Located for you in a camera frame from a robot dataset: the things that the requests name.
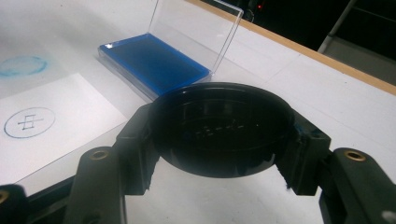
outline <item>white table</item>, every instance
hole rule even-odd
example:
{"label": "white table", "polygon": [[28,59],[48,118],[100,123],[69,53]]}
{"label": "white table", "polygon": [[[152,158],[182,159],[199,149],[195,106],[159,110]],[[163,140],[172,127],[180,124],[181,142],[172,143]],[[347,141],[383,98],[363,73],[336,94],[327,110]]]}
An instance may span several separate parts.
{"label": "white table", "polygon": [[[45,55],[54,73],[29,85],[3,85],[0,98],[80,73],[130,118],[147,102],[98,62],[96,49],[147,30],[154,5],[153,0],[6,0],[0,7],[0,61],[19,54]],[[212,80],[272,91],[329,135],[331,149],[353,147],[370,154],[396,182],[393,87],[378,80],[373,86],[359,72],[348,76],[344,73],[353,69],[336,65],[341,71],[336,70],[323,63],[336,64],[330,59],[303,47],[294,48],[296,44],[276,35],[265,37],[262,34],[268,32],[242,24],[245,27],[238,28]],[[111,146],[121,129],[122,125],[18,184],[31,195],[73,175],[82,153]],[[319,194],[295,196],[286,190],[275,167],[224,180],[190,175],[160,160],[150,190],[144,196],[127,197],[126,202],[129,223],[322,223]]]}

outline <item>plastic container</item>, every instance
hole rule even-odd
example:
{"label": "plastic container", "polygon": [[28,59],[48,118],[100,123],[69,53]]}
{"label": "plastic container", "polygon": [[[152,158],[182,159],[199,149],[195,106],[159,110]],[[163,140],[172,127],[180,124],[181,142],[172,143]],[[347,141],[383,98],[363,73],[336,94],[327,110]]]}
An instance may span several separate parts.
{"label": "plastic container", "polygon": [[240,8],[214,2],[218,7],[195,0],[159,0],[148,31],[100,46],[102,62],[151,100],[210,80],[243,14]]}

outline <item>white paper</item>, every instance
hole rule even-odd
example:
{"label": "white paper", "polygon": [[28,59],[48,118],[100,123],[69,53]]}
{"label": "white paper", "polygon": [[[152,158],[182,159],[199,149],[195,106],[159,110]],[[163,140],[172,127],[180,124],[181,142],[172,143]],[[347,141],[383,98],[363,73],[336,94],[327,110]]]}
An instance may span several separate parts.
{"label": "white paper", "polygon": [[79,74],[0,100],[0,185],[21,180],[125,121]]}

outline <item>printed circle symbol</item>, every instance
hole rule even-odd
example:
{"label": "printed circle symbol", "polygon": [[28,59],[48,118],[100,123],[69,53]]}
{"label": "printed circle symbol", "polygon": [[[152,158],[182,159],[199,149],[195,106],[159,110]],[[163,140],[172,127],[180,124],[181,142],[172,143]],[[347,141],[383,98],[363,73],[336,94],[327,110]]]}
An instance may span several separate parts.
{"label": "printed circle symbol", "polygon": [[0,63],[0,76],[12,77],[42,72],[47,62],[35,56],[19,56]]}
{"label": "printed circle symbol", "polygon": [[4,132],[13,138],[30,138],[44,133],[55,122],[55,113],[45,107],[32,107],[12,115]]}

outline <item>blue tray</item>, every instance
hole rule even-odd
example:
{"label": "blue tray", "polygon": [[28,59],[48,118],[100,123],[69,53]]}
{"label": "blue tray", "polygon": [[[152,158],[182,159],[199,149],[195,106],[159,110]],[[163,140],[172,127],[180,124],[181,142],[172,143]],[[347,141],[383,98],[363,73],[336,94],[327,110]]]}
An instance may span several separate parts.
{"label": "blue tray", "polygon": [[190,85],[210,74],[210,70],[151,34],[144,34],[99,47],[113,65],[145,92],[157,96]]}

